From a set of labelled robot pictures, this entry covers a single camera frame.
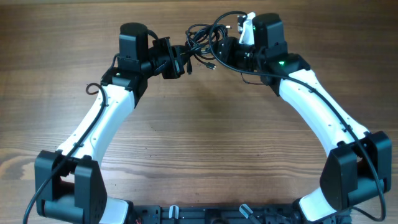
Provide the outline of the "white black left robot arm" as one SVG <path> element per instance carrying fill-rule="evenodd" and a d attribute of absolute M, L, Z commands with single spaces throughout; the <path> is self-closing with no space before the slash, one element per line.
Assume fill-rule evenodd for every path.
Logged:
<path fill-rule="evenodd" d="M 29 208 L 42 217 L 70 223 L 139 223 L 131 201 L 107 194 L 100 166 L 123 121 L 134 111 L 150 77 L 176 79 L 188 49 L 157 37 L 144 24 L 123 24 L 119 52 L 99 83 L 86 86 L 96 97 L 73 134 L 34 163 L 35 194 Z"/>

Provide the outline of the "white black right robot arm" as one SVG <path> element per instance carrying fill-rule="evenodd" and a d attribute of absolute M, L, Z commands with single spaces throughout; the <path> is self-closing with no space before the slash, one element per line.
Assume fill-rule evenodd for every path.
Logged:
<path fill-rule="evenodd" d="M 255 217 L 247 206 L 240 212 L 253 223 L 350 223 L 359 204 L 378 197 L 379 221 L 386 218 L 385 193 L 391 189 L 392 143 L 382 131 L 372 133 L 353 119 L 326 92 L 311 66 L 288 51 L 278 14 L 238 13 L 239 37 L 230 37 L 219 22 L 210 30 L 211 54 L 225 67 L 255 75 L 290 104 L 308 124 L 326 154 L 320 183 L 312 193 L 283 212 L 268 206 Z"/>

